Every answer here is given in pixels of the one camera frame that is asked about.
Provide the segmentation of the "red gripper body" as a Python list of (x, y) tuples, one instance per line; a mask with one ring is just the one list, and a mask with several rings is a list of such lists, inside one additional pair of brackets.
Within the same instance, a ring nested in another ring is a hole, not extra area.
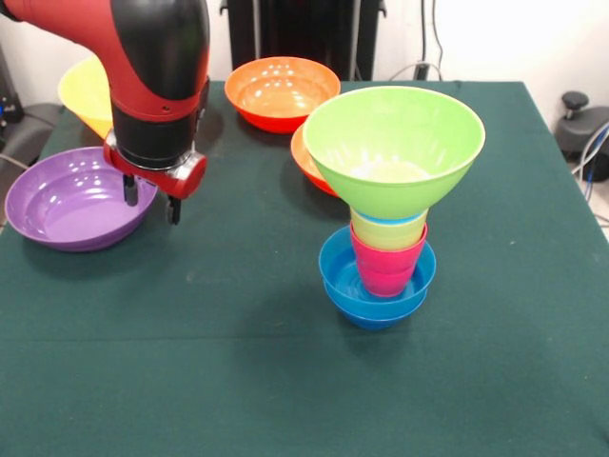
[(127, 183), (142, 178), (167, 196), (176, 199), (189, 198), (201, 185), (206, 173), (207, 158), (191, 147), (176, 166), (168, 169), (145, 169), (130, 163), (117, 146), (113, 130), (108, 132), (103, 146), (105, 161), (120, 171)]

